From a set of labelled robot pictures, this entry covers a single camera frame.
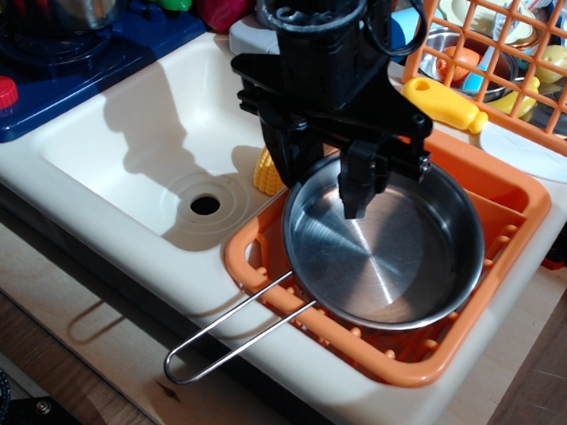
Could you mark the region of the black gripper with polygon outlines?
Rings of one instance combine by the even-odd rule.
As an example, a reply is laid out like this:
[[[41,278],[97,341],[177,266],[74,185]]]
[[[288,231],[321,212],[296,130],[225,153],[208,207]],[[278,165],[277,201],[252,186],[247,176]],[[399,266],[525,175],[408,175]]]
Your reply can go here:
[[[420,21],[413,40],[391,48],[392,0],[266,0],[278,55],[241,54],[231,68],[242,80],[241,108],[260,118],[278,175],[292,187],[324,156],[341,150],[339,197],[346,219],[360,219],[387,185],[390,172],[425,174],[432,132],[426,114],[388,79],[394,57],[425,42]]]

